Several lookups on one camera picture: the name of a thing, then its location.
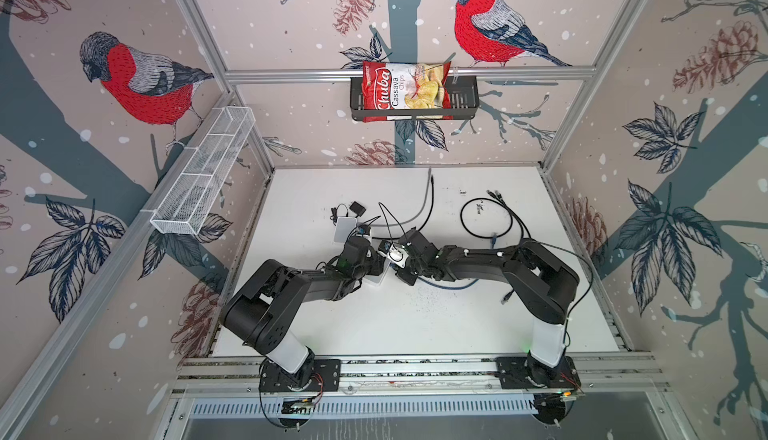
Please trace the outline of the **black adapter with cord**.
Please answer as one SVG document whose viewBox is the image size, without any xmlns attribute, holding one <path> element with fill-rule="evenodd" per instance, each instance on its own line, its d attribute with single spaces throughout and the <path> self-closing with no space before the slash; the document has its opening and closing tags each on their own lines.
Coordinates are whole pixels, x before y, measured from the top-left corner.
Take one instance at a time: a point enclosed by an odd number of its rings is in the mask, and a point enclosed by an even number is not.
<svg viewBox="0 0 768 440">
<path fill-rule="evenodd" d="M 357 201 L 350 204 L 338 204 L 330 209 L 330 219 L 334 225 L 338 225 L 342 219 L 362 219 L 367 209 Z"/>
</svg>

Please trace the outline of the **black cable gold green plug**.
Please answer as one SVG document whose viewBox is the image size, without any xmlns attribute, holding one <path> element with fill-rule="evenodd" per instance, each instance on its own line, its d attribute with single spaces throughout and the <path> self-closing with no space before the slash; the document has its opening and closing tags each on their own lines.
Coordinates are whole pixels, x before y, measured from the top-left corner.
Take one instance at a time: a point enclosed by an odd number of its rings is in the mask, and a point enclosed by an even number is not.
<svg viewBox="0 0 768 440">
<path fill-rule="evenodd" d="M 482 223 L 482 214 L 491 206 L 505 213 L 507 218 L 505 229 L 499 231 L 496 227 L 491 228 L 489 221 L 486 224 Z M 470 222 L 465 220 L 467 209 L 475 210 L 475 215 Z M 530 230 L 521 217 L 511 209 L 498 190 L 487 190 L 484 196 L 468 200 L 460 209 L 459 220 L 466 233 L 474 238 L 488 241 L 491 248 L 495 248 L 498 239 L 507 236 L 514 228 L 518 230 L 520 240 L 531 237 Z"/>
</svg>

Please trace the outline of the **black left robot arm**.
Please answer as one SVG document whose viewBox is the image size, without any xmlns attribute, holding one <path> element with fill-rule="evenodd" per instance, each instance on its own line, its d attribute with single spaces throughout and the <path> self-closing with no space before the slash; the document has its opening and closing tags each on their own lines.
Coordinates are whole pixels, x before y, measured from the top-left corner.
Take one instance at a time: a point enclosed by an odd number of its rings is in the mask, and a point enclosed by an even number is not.
<svg viewBox="0 0 768 440">
<path fill-rule="evenodd" d="M 352 237 L 342 252 L 314 270 L 265 261 L 222 307 L 220 324 L 242 343 L 305 384 L 314 353 L 291 332 L 300 307 L 314 301 L 340 301 L 380 276 L 385 258 L 365 237 Z"/>
</svg>

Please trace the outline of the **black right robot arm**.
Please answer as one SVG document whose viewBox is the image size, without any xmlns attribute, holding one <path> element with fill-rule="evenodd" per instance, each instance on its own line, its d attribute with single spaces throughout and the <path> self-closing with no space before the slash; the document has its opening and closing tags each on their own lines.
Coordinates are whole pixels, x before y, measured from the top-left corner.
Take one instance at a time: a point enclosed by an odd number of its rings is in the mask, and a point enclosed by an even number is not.
<svg viewBox="0 0 768 440">
<path fill-rule="evenodd" d="M 409 284 L 421 279 L 435 284 L 463 280 L 508 284 L 533 316 L 529 357 L 549 370 L 561 365 L 568 313 L 580 279 L 544 244 L 526 238 L 501 249 L 437 248 L 412 229 L 384 252 L 396 276 Z"/>
</svg>

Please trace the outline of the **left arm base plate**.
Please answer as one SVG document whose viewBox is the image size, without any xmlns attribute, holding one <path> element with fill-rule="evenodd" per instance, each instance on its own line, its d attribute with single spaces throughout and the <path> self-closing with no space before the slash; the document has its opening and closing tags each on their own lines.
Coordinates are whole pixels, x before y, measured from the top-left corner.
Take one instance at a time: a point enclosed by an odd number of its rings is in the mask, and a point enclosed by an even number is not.
<svg viewBox="0 0 768 440">
<path fill-rule="evenodd" d="M 267 359 L 260 370 L 261 393 L 336 392 L 341 376 L 339 359 L 316 359 L 309 356 L 295 372 L 290 373 Z"/>
</svg>

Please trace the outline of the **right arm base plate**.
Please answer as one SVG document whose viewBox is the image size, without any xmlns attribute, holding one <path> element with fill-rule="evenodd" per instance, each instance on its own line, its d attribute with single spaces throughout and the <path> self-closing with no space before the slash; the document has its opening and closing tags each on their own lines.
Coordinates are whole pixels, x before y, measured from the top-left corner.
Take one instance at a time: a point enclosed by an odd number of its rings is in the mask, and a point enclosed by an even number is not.
<svg viewBox="0 0 768 440">
<path fill-rule="evenodd" d="M 574 361 L 563 356 L 555 367 L 549 367 L 531 355 L 497 357 L 497 378 L 503 390 L 581 388 Z"/>
</svg>

